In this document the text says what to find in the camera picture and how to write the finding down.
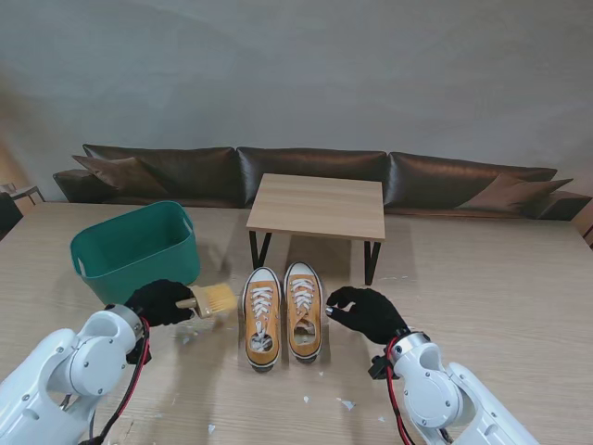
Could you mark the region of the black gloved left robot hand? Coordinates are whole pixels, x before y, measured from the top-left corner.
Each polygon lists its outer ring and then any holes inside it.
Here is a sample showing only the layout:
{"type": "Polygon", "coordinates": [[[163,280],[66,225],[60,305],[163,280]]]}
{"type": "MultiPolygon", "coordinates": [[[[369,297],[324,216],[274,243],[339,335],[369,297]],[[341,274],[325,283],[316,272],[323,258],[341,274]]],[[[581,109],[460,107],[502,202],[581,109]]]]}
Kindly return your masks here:
{"type": "Polygon", "coordinates": [[[192,296],[190,288],[182,283],[161,279],[135,290],[124,305],[146,319],[151,327],[177,324],[194,317],[191,309],[176,305],[192,296]]]}

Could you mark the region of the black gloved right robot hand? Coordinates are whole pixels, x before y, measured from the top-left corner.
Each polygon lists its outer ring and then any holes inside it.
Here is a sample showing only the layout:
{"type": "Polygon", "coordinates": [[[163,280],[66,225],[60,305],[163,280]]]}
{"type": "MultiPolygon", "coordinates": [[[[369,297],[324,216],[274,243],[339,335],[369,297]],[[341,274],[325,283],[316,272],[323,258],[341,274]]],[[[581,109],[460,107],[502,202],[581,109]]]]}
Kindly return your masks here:
{"type": "Polygon", "coordinates": [[[326,300],[326,314],[379,345],[388,345],[394,338],[410,333],[393,303],[371,288],[343,286],[337,289],[326,300]]]}

